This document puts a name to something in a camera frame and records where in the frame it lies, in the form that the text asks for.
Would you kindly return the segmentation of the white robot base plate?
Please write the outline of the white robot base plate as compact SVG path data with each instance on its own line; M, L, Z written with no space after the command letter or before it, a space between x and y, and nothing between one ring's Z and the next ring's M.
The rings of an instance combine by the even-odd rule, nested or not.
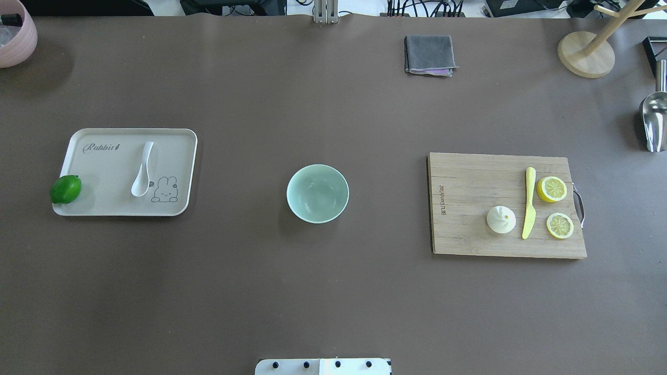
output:
M385 358L293 358L264 359L255 374L392 374Z

